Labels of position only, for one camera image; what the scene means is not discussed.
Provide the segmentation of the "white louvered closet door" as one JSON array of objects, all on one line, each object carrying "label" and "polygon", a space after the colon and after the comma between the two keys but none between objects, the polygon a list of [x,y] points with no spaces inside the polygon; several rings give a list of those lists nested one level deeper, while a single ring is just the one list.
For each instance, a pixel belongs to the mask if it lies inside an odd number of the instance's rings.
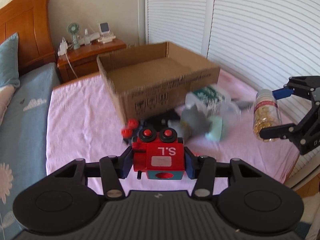
[{"label": "white louvered closet door", "polygon": [[148,43],[170,41],[255,89],[319,74],[319,0],[145,0]]}]

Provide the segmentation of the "red toy train block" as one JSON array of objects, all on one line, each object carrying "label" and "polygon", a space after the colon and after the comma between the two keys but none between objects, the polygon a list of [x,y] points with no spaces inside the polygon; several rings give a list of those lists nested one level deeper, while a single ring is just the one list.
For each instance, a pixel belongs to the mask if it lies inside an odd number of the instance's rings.
[{"label": "red toy train block", "polygon": [[140,179],[181,180],[185,172],[184,142],[172,128],[141,129],[132,140],[133,170]]}]

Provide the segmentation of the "mint green oval case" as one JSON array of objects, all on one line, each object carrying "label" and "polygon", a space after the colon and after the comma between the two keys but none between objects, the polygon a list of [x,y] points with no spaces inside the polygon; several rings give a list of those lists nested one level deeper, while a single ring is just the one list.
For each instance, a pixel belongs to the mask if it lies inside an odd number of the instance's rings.
[{"label": "mint green oval case", "polygon": [[205,138],[212,142],[220,142],[227,137],[228,127],[221,116],[212,115],[208,119],[211,122],[209,131],[205,134]]}]

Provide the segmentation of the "white wall socket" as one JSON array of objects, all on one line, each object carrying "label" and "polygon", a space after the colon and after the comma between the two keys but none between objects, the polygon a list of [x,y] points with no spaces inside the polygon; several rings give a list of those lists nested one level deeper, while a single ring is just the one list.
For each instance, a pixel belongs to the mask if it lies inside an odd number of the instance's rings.
[{"label": "white wall socket", "polygon": [[131,43],[131,44],[128,44],[128,45],[127,45],[128,48],[133,48],[133,47],[135,47],[135,46],[136,46],[135,43]]}]

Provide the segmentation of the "wooden nightstand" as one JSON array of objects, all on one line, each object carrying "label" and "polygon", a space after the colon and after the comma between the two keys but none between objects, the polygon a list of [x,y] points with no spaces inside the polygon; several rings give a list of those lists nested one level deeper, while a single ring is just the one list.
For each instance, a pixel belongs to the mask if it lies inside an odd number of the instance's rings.
[{"label": "wooden nightstand", "polygon": [[57,67],[63,83],[98,72],[97,56],[99,54],[126,47],[125,42],[115,38],[108,43],[93,42],[77,50],[70,49],[66,55],[59,56],[57,59]]}]

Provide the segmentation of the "brown cardboard box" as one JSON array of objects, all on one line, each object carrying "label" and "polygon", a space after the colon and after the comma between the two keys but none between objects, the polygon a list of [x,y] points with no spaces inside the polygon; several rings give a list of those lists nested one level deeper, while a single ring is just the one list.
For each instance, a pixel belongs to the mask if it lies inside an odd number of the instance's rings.
[{"label": "brown cardboard box", "polygon": [[217,83],[220,73],[218,64],[171,42],[100,54],[97,64],[124,124],[184,104],[189,92]]}]

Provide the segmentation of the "blue pillow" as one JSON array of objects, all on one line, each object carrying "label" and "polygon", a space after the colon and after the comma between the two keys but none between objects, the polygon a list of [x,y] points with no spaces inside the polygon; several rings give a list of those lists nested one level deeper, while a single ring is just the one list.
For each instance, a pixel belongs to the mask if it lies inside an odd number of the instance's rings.
[{"label": "blue pillow", "polygon": [[18,33],[14,33],[0,46],[1,87],[12,85],[18,88],[20,86],[18,73],[18,39]]}]

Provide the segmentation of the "wooden headboard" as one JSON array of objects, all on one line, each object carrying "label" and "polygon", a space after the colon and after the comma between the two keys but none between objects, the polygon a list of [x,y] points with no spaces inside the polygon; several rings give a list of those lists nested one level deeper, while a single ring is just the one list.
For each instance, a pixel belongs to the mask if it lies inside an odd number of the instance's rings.
[{"label": "wooden headboard", "polygon": [[18,33],[20,75],[56,62],[48,4],[49,0],[12,0],[1,8],[1,42]]}]

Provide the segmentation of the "yellow capsule bottle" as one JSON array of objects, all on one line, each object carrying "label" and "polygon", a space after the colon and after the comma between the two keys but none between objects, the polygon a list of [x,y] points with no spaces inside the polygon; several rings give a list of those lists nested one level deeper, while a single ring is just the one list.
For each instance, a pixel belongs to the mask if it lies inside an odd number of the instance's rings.
[{"label": "yellow capsule bottle", "polygon": [[276,141],[276,139],[262,139],[260,131],[263,128],[279,126],[282,124],[277,100],[271,90],[262,89],[257,92],[253,104],[253,132],[263,142]]}]

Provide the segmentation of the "small green desk fan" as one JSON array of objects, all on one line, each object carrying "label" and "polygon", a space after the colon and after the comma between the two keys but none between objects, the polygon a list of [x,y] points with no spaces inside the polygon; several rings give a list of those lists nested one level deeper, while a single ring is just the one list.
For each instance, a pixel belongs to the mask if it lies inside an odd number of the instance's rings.
[{"label": "small green desk fan", "polygon": [[72,44],[73,44],[73,49],[79,49],[80,48],[80,44],[78,41],[78,33],[80,31],[80,25],[78,23],[70,23],[67,27],[67,31],[68,33],[71,34],[72,36]]}]

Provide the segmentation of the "small spray bottle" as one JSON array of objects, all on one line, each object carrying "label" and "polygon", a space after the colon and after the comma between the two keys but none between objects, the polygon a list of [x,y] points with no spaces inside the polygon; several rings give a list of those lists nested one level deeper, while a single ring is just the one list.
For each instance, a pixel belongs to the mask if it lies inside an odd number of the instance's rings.
[{"label": "small spray bottle", "polygon": [[88,33],[88,29],[85,29],[85,33],[84,33],[84,45],[89,45],[91,44],[91,38],[90,35]]}]

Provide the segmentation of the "white power strip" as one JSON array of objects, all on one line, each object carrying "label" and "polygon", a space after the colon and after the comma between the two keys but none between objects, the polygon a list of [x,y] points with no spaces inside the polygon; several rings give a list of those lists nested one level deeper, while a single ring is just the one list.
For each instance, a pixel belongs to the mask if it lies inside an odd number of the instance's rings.
[{"label": "white power strip", "polygon": [[62,55],[66,55],[67,54],[67,50],[68,50],[69,46],[68,46],[68,42],[66,41],[66,39],[63,37],[62,41],[59,45],[59,49],[57,52],[58,56],[62,56]]}]

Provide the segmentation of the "white green medical bottle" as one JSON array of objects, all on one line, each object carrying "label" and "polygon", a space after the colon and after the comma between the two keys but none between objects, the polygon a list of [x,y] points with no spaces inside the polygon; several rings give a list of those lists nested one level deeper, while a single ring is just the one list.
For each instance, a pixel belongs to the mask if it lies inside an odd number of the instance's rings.
[{"label": "white green medical bottle", "polygon": [[197,106],[206,116],[214,114],[219,103],[231,101],[230,95],[217,84],[211,84],[198,90],[189,92],[185,96],[185,106],[187,108]]}]

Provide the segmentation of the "grey shark figure toy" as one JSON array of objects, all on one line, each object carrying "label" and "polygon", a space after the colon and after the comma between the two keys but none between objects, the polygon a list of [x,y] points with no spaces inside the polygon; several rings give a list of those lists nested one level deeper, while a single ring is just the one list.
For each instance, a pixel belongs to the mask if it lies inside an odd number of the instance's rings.
[{"label": "grey shark figure toy", "polygon": [[191,137],[208,133],[211,123],[203,111],[192,105],[182,111],[180,120],[169,120],[168,127],[174,129],[178,137],[187,141]]}]

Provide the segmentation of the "black toy train block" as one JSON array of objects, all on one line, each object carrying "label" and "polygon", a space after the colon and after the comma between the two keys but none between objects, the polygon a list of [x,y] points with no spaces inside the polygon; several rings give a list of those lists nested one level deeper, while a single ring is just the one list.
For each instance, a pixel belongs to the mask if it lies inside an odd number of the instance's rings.
[{"label": "black toy train block", "polygon": [[151,127],[154,128],[157,132],[161,129],[168,126],[168,121],[165,119],[146,119],[146,120],[137,120],[129,119],[126,126],[121,129],[121,136],[123,142],[127,145],[131,145],[132,138],[138,135],[139,131],[142,128]]}]

